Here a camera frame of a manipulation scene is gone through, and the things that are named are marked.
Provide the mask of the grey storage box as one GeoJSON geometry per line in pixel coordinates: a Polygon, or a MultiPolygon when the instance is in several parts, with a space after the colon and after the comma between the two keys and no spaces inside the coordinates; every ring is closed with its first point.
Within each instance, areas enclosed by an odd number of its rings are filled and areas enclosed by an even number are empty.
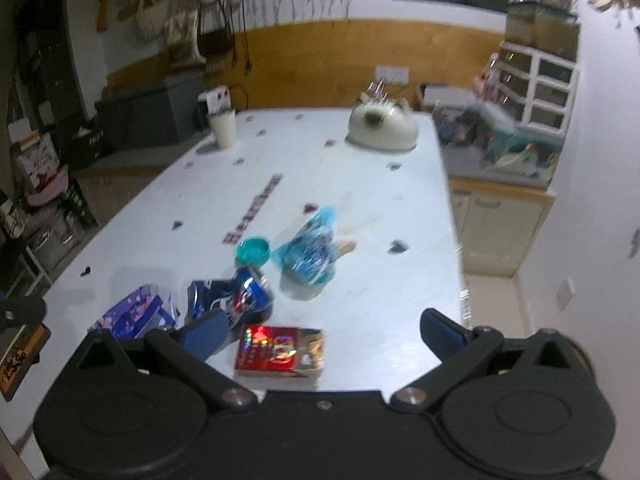
{"type": "Polygon", "coordinates": [[[131,89],[106,89],[96,108],[103,142],[113,151],[180,144],[201,130],[204,75],[187,72],[131,89]]]}

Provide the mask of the clear storage box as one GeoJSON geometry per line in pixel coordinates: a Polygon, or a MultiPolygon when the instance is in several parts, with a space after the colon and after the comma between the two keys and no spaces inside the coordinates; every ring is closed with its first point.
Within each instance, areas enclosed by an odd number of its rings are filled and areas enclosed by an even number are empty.
{"type": "Polygon", "coordinates": [[[433,118],[439,143],[450,148],[466,148],[476,139],[480,121],[476,95],[449,84],[420,84],[420,110],[433,118]]]}

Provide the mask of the white paper cup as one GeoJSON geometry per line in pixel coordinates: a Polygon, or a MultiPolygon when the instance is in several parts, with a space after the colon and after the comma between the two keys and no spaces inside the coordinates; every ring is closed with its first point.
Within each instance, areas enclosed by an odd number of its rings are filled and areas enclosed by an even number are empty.
{"type": "Polygon", "coordinates": [[[236,115],[233,108],[218,110],[207,115],[209,130],[213,133],[218,148],[226,150],[236,143],[236,115]]]}

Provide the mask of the wall power socket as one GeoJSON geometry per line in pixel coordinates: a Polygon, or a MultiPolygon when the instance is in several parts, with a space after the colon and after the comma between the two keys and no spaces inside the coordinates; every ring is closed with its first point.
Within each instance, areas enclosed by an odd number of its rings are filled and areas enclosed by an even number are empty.
{"type": "Polygon", "coordinates": [[[378,65],[375,67],[375,79],[393,86],[408,86],[410,72],[407,66],[378,65]]]}

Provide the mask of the crushed blue pepsi can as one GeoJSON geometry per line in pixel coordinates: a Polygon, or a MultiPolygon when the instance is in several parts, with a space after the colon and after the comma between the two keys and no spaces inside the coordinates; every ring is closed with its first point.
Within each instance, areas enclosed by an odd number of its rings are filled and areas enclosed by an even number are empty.
{"type": "Polygon", "coordinates": [[[193,281],[188,291],[188,320],[219,309],[234,330],[265,322],[274,306],[274,292],[257,266],[240,266],[228,280],[193,281]]]}

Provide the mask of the white cat teapot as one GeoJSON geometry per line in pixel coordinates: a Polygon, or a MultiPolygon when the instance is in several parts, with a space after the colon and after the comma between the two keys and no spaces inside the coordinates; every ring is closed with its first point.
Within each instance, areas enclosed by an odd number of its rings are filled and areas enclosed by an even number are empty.
{"type": "Polygon", "coordinates": [[[406,99],[377,100],[362,94],[348,121],[346,141],[381,152],[410,152],[418,145],[419,125],[406,99]]]}

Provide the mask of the white drawer unit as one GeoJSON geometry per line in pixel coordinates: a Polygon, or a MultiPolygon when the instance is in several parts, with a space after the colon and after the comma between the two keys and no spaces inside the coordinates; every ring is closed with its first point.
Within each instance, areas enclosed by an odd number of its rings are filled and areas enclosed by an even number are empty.
{"type": "Polygon", "coordinates": [[[497,103],[514,122],[564,138],[573,113],[578,65],[532,47],[501,41],[497,67],[497,103]]]}

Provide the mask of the cream floor cabinet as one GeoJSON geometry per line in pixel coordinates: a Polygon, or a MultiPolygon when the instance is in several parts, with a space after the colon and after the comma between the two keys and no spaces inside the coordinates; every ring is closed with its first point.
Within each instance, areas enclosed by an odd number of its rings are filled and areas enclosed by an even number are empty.
{"type": "Polygon", "coordinates": [[[555,202],[549,190],[453,177],[450,202],[467,274],[512,278],[555,202]]]}

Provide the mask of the teal printed box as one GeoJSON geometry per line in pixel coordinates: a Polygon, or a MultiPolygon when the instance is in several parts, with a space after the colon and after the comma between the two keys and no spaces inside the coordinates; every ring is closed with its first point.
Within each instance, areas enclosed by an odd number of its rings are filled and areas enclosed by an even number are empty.
{"type": "Polygon", "coordinates": [[[465,111],[474,119],[474,146],[488,174],[548,188],[564,148],[562,136],[524,127],[495,103],[475,102],[465,111]]]}

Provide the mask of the low wall socket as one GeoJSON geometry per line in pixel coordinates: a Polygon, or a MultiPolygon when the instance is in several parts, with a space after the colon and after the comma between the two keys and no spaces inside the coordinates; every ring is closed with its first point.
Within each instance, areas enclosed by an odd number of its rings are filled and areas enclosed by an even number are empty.
{"type": "Polygon", "coordinates": [[[555,293],[556,305],[558,306],[560,312],[564,311],[567,308],[567,306],[572,301],[575,292],[576,289],[573,279],[570,276],[564,278],[561,284],[559,284],[559,288],[555,293]]]}

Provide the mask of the light blue snack wrapper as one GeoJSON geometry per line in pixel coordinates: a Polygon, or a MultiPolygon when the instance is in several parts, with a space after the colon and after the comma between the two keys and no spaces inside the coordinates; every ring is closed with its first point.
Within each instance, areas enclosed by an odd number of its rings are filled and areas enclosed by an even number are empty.
{"type": "Polygon", "coordinates": [[[295,283],[321,286],[331,281],[338,259],[335,221],[333,206],[320,208],[292,240],[271,253],[271,260],[295,283]]]}

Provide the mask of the blue white snack wrapper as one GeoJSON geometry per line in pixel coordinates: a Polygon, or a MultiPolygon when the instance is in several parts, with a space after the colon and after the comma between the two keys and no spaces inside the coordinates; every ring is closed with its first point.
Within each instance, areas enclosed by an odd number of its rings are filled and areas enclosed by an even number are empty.
{"type": "Polygon", "coordinates": [[[168,288],[145,284],[108,309],[90,326],[90,330],[106,330],[115,339],[140,339],[157,328],[174,328],[179,316],[168,288]]]}

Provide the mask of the red cigarette pack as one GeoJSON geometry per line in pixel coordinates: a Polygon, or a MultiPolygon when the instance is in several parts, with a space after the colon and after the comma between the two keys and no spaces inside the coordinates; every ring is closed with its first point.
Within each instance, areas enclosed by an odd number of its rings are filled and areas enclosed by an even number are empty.
{"type": "Polygon", "coordinates": [[[234,369],[241,375],[316,378],[324,367],[325,340],[313,328],[246,326],[234,369]]]}

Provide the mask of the teal bottle cap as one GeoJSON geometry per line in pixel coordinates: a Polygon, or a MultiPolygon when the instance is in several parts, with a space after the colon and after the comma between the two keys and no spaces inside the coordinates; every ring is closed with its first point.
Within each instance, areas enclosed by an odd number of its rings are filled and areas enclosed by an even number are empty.
{"type": "Polygon", "coordinates": [[[269,240],[258,236],[242,240],[235,251],[235,261],[239,266],[263,266],[270,256],[269,240]]]}

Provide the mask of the glass fish tank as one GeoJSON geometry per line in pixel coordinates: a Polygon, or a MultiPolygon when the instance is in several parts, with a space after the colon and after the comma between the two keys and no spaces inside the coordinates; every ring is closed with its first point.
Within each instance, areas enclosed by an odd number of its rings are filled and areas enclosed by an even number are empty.
{"type": "Polygon", "coordinates": [[[536,0],[510,3],[504,39],[575,62],[580,24],[572,12],[536,0]]]}

